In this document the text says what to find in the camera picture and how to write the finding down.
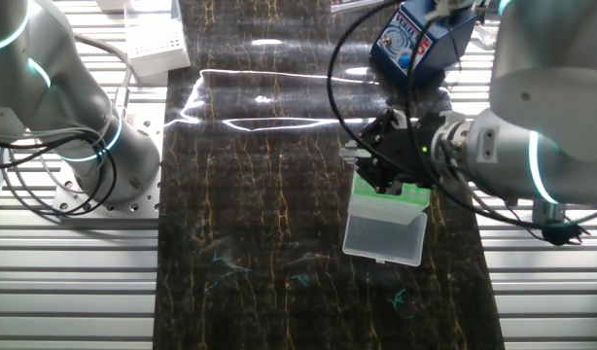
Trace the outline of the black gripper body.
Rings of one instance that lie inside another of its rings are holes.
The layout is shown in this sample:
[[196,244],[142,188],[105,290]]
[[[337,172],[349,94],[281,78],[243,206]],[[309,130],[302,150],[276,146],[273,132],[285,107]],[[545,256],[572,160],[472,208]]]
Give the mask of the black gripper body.
[[431,144],[437,130],[444,124],[444,117],[425,116],[412,124],[415,142],[412,142],[408,132],[408,139],[400,146],[377,150],[383,156],[393,160],[404,168],[402,173],[415,178],[415,185],[431,186],[434,181],[426,170],[426,166],[419,156],[419,151],[424,156],[431,156]]

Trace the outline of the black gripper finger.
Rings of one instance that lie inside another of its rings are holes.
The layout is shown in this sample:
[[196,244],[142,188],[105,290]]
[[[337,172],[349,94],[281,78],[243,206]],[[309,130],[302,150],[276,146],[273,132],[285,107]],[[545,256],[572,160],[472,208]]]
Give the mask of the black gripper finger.
[[402,145],[408,139],[406,115],[401,110],[386,109],[359,133],[359,138],[375,150]]
[[355,161],[356,172],[377,193],[401,194],[403,184],[414,184],[415,178],[387,165],[374,164],[370,159]]

